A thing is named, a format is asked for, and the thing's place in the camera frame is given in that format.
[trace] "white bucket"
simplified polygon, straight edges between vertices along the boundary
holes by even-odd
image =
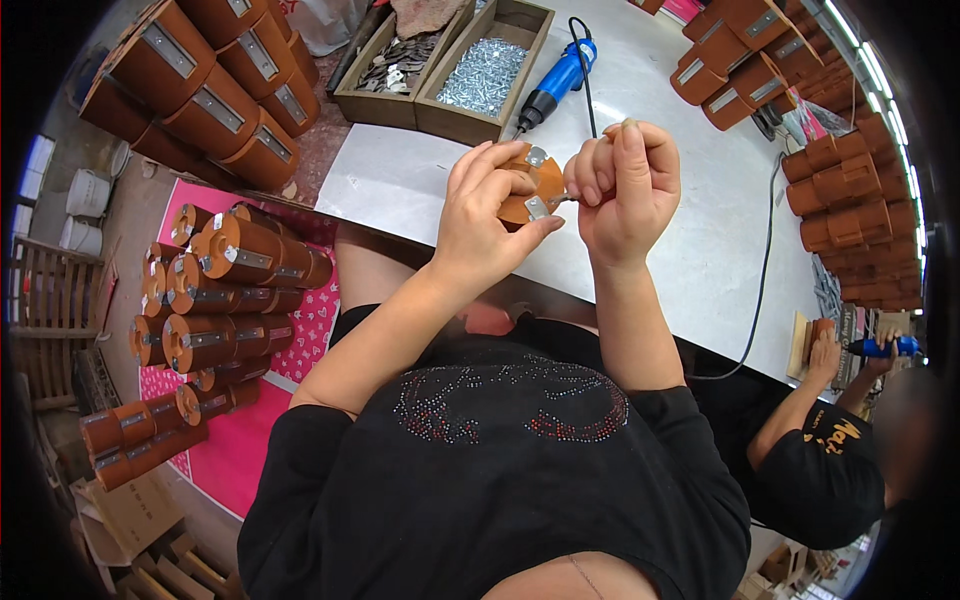
[[[60,234],[60,247],[82,252],[84,254],[100,255],[104,245],[104,234],[100,228],[67,217],[63,224],[63,233]]]
[[[70,191],[66,194],[67,214],[102,217],[110,197],[110,182],[97,177],[89,169],[77,169]]]

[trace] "woman's left hand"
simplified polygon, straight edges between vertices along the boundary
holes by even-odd
[[[523,142],[484,142],[453,165],[446,184],[437,250],[424,267],[437,285],[475,300],[520,263],[551,232],[564,225],[561,217],[545,217],[510,233],[496,213],[512,194],[533,194],[536,186],[526,173],[496,167],[518,157]]]

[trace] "hand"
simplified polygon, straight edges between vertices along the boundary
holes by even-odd
[[[584,142],[564,168],[580,200],[580,237],[594,268],[643,269],[680,203],[680,156],[669,133],[626,119]],[[615,198],[602,202],[615,188]]]
[[[547,235],[564,225],[561,217],[544,217],[510,233],[496,218],[508,196],[537,189],[526,173],[496,168],[518,157],[523,148],[519,141],[484,142],[450,170],[437,251],[424,269],[437,284],[463,295],[464,304],[509,275]]]
[[[840,343],[834,341],[835,333],[832,329],[821,331],[820,338],[814,340],[810,349],[810,366],[806,378],[822,387],[833,381],[840,370]]]
[[[867,359],[867,369],[870,370],[876,377],[885,375],[894,368],[894,363],[897,362],[898,349],[897,349],[897,339],[903,335],[903,331],[896,328],[892,325],[885,325],[883,328],[878,329],[876,332],[876,344],[880,346],[880,349],[887,347],[887,344],[891,345],[890,356],[887,358],[868,358]]]

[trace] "window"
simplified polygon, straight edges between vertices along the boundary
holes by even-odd
[[[34,145],[27,157],[27,168],[23,171],[20,180],[20,196],[36,200],[40,195],[40,186],[43,185],[43,176],[47,174],[50,159],[54,155],[57,142],[44,135],[34,137]]]

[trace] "pile of screws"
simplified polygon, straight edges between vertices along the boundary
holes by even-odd
[[[410,94],[420,80],[420,72],[440,41],[443,32],[418,34],[410,39],[394,39],[373,57],[360,75],[356,89],[386,94]]]
[[[437,101],[496,117],[527,58],[522,46],[484,37],[460,58]]]

